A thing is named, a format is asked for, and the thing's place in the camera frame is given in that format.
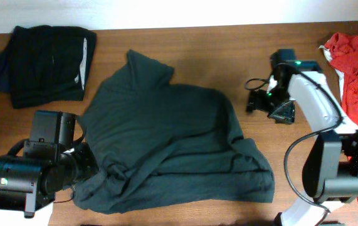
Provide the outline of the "dark green t-shirt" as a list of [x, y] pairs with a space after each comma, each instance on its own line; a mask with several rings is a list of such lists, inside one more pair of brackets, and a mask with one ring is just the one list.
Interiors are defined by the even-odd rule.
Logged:
[[113, 214], [201, 200], [270, 203], [273, 170], [220, 91], [172, 84], [174, 69], [136, 51], [80, 118], [99, 171], [74, 204]]

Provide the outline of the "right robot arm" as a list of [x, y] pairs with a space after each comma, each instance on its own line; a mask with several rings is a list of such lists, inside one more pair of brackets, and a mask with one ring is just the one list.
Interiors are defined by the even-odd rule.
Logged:
[[303, 191], [292, 206], [278, 213], [274, 225], [326, 225], [325, 218], [358, 198], [358, 125], [343, 111], [330, 91], [321, 67], [313, 60], [297, 60], [293, 49], [270, 56], [271, 73], [262, 86], [250, 88], [247, 112], [260, 110], [280, 124], [293, 124], [299, 105], [312, 132], [294, 141], [288, 158], [300, 142], [315, 138], [302, 168]]

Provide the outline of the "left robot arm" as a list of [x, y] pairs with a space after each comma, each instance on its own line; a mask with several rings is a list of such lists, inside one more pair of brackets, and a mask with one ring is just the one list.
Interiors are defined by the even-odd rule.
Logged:
[[56, 193], [98, 173], [80, 116], [37, 110], [29, 138], [0, 156], [0, 225], [48, 225]]

